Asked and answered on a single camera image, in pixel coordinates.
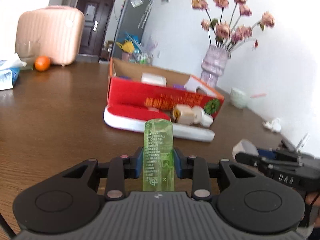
purple object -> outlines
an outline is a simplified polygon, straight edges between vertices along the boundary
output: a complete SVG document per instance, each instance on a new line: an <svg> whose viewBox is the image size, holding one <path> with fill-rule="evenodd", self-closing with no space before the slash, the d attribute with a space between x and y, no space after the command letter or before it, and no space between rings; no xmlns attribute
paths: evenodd
<svg viewBox="0 0 320 240"><path fill-rule="evenodd" d="M227 62L228 52L224 49L216 48L214 45L211 45L207 51L207 55L203 59L203 63L201 64L201 80L208 86L215 88L217 86L219 76L223 75Z"/></svg>
<svg viewBox="0 0 320 240"><path fill-rule="evenodd" d="M128 80L131 80L131 79L132 79L132 78L127 77L127 76L119 76L119 78L128 79Z"/></svg>
<svg viewBox="0 0 320 240"><path fill-rule="evenodd" d="M183 85L179 85L179 84L173 84L173 88L180 89L180 90L186 90Z"/></svg>

flower stem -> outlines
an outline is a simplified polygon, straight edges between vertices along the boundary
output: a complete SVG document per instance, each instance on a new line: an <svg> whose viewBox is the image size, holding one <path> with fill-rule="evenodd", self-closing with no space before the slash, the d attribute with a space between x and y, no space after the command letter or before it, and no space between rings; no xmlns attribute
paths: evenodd
<svg viewBox="0 0 320 240"><path fill-rule="evenodd" d="M230 20L230 24L229 24L229 26L230 26L230 25L231 25L231 23L232 23L233 15L235 14L235 11L236 11L236 8L237 8L237 5L238 5L238 3L236 3L235 8L233 9L233 12L232 12L232 16L231 16L231 20Z"/></svg>
<svg viewBox="0 0 320 240"><path fill-rule="evenodd" d="M241 15L238 17L235 25L232 27L231 32L235 29L235 27L236 27L236 25L238 24L238 21L240 20L240 18L241 18Z"/></svg>
<svg viewBox="0 0 320 240"><path fill-rule="evenodd" d="M208 12L207 9L206 9L205 11L206 11L206 13L207 13L207 15L208 15L208 17L209 17L209 21L210 21L210 23L211 23L211 27L213 28L213 24L212 24L212 21L211 21L211 17L210 17L210 15L209 15L209 12Z"/></svg>
<svg viewBox="0 0 320 240"><path fill-rule="evenodd" d="M221 24L222 14L223 14L223 8L221 8L221 17L220 17L219 25ZM220 42L220 44L219 44L218 40L216 39L216 47L217 47L217 44L218 44L218 46L219 46L219 48L220 48L220 47L221 47L221 42Z"/></svg>
<svg viewBox="0 0 320 240"><path fill-rule="evenodd" d="M221 8L221 17L220 17L220 22L219 22L219 24L221 24L222 14L223 14L223 8Z"/></svg>
<svg viewBox="0 0 320 240"><path fill-rule="evenodd" d="M238 46L235 46L236 44L233 45L233 46L230 48L230 52L234 51L235 49L238 49L238 48L241 47L243 44L245 44L247 41L252 41L252 40L255 41L256 39L254 39L254 38L246 39L246 40L242 41L241 43L239 43Z"/></svg>
<svg viewBox="0 0 320 240"><path fill-rule="evenodd" d="M208 34L209 34L210 45L212 45L212 43L211 43L211 37L210 37L210 30L208 30Z"/></svg>
<svg viewBox="0 0 320 240"><path fill-rule="evenodd" d="M227 45L227 43L226 43L226 50L228 50L228 49L229 49L229 47L230 47L231 43L232 43L232 41L230 41L228 45Z"/></svg>
<svg viewBox="0 0 320 240"><path fill-rule="evenodd" d="M258 24L260 24L260 23L261 23L261 21L256 22L256 23L251 27L251 29L253 30L253 28L254 28L255 26L257 26Z"/></svg>

door handle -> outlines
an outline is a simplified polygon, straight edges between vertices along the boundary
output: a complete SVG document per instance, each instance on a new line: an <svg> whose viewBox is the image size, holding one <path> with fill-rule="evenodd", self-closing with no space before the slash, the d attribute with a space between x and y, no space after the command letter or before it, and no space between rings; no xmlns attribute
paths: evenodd
<svg viewBox="0 0 320 240"><path fill-rule="evenodd" d="M97 30L97 26L98 26L98 21L94 22L94 27L93 27L93 31L95 32Z"/></svg>

door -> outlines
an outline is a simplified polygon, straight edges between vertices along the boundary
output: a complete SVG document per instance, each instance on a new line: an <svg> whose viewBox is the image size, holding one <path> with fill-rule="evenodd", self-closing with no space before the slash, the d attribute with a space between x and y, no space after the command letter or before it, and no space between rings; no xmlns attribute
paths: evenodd
<svg viewBox="0 0 320 240"><path fill-rule="evenodd" d="M80 54L100 56L115 0L78 0L85 17Z"/></svg>

screw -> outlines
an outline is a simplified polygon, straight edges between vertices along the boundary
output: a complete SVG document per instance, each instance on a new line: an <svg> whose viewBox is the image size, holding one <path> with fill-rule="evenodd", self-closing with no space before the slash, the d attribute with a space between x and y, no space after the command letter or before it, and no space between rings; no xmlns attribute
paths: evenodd
<svg viewBox="0 0 320 240"><path fill-rule="evenodd" d="M120 198L122 197L122 192L120 190L110 190L108 193L107 193L107 196L109 198Z"/></svg>
<svg viewBox="0 0 320 240"><path fill-rule="evenodd" d="M206 189L197 189L195 191L195 196L197 197L209 197L210 196L210 191Z"/></svg>

